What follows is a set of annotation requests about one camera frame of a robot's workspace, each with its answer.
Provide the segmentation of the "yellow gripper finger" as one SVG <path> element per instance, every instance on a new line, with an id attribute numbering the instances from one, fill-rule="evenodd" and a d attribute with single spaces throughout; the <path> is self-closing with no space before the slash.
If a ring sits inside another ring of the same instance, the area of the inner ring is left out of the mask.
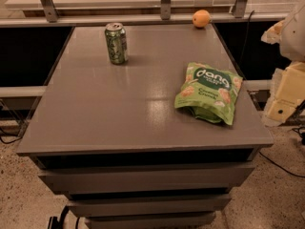
<path id="1" fill-rule="evenodd" d="M 275 69 L 270 94 L 262 122 L 274 127 L 285 123 L 305 100 L 305 63 L 292 62 L 285 70 Z"/>
<path id="2" fill-rule="evenodd" d="M 283 24 L 284 21 L 281 20 L 275 23 L 274 25 L 272 25 L 266 31 L 264 31 L 263 35 L 261 36 L 261 41 L 271 45 L 279 44 L 281 39 L 281 31 Z"/>

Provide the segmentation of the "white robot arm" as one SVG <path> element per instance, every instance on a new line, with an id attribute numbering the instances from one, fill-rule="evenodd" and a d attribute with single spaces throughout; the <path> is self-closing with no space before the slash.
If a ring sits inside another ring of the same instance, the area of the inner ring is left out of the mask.
<path id="1" fill-rule="evenodd" d="M 305 100 L 305 0 L 288 16 L 261 36 L 268 44 L 279 45 L 280 54 L 291 60 L 285 70 L 276 69 L 262 121 L 266 126 L 279 126 L 291 117 Z"/>

